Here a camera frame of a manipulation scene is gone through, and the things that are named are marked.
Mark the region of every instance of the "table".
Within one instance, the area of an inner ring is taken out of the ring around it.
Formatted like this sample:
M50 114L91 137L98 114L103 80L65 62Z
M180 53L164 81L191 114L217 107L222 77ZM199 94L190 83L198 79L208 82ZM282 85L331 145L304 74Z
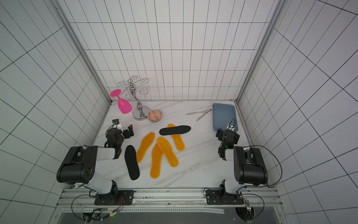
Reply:
M136 108L136 101L131 101L133 109ZM196 121L201 113L186 115L193 111L202 111L212 108L213 103L224 103L234 105L233 101L143 101L143 105L150 109L158 109L163 113L163 118L156 123L149 120L136 121L132 113L122 114L118 109L117 102L110 106L109 112L104 120L103 126L95 141L95 145L103 146L106 142L105 132L112 125L113 119L120 120L123 129L133 125L134 136L125 139L122 145L122 153L118 159L97 161L96 172L107 179L114 180L118 188L182 188L182 187L219 187L219 184L228 178L233 178L233 162L224 161L218 155L220 141L215 137L216 132L212 127L212 112L207 113L202 119ZM238 146L246 146L248 140L240 119L238 123L238 134L240 135ZM151 151L156 140L147 150L144 159L138 164L140 176L136 180L129 178L124 152L128 145L133 145L138 150L142 138L149 132L159 137L159 130L168 124L188 125L191 131L182 134L185 144L183 151L177 151L171 136L164 136L173 147L173 151L179 160L177 167L171 167L165 155L161 162L160 176L152 179L149 175L151 166Z

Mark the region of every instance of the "insole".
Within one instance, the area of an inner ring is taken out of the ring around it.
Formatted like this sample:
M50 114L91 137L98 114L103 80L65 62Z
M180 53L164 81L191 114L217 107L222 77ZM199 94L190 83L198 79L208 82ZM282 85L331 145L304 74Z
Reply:
M142 139L142 142L140 143L140 147L137 151L137 162L138 163L142 162L145 153L147 152L149 147L153 144L154 139L155 139L154 132L150 132Z
M129 177L132 180L136 180L139 177L139 167L135 155L135 149L133 146L129 145L126 148L126 152L124 153L124 159L126 160Z
M159 130L160 135L172 135L172 134L185 134L189 132L191 129L190 126L181 125L181 126L174 126L170 128L162 128Z
M175 125L168 124L168 128L172 128L172 127L175 127ZM185 145L184 145L184 142L182 140L182 137L179 134L172 134L171 137L172 137L172 139L174 141L176 149L178 151L183 151L185 149Z
M163 158L163 151L160 150L158 144L152 149L152 165L150 166L150 177L156 179L160 175L161 159Z
M179 165L179 160L175 156L169 141L166 140L163 137L158 137L157 138L157 144L158 144L159 148L163 151L166 159L169 162L169 165L172 166L172 167L178 166Z

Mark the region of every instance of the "knife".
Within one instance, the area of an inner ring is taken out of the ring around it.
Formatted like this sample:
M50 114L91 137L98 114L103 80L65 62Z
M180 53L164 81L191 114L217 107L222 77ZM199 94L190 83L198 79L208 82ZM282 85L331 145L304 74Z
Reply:
M198 120L200 120L204 115L206 115L207 113L209 113L209 111L208 112L206 112L206 113L204 113L203 115L201 115L200 117L198 117L198 119L197 119L197 121Z

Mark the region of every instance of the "orange insole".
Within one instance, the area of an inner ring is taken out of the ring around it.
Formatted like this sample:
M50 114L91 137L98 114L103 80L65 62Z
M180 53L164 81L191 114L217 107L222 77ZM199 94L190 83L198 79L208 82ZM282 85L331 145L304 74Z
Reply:
M140 143L140 147L137 151L137 163L142 162L145 153L147 152L147 150L149 149L149 147L153 144L155 139L155 133L154 132L150 132L149 134L147 134L143 139L142 142Z
M150 177L156 179L160 175L161 159L163 158L163 151L159 148L158 144L152 149L152 165L150 166Z
M175 127L175 125L168 124L167 128L171 128L171 127ZM185 145L184 145L184 142L182 140L182 137L179 134L172 134L171 137L172 137L172 139L174 141L176 149L178 151L183 151L185 149Z
M169 165L172 166L172 167L178 166L179 165L179 160L175 156L175 154L173 152L173 148L171 147L169 141L166 140L163 137L158 137L157 138L157 144L158 144L159 148L165 154L165 157L168 160Z

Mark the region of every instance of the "mounting plate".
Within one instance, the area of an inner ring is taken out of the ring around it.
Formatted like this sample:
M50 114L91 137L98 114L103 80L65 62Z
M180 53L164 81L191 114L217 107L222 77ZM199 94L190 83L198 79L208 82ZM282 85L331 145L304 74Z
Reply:
M243 205L244 200L219 197L219 190L206 190L206 203L208 205Z
M132 204L133 193L134 193L133 190L118 191L119 197L124 198L124 205L131 205ZM120 205L120 204L121 204L121 200L118 200L117 203L115 203L113 205ZM108 204L105 203L105 202L102 202L101 200L96 198L95 205L108 205Z

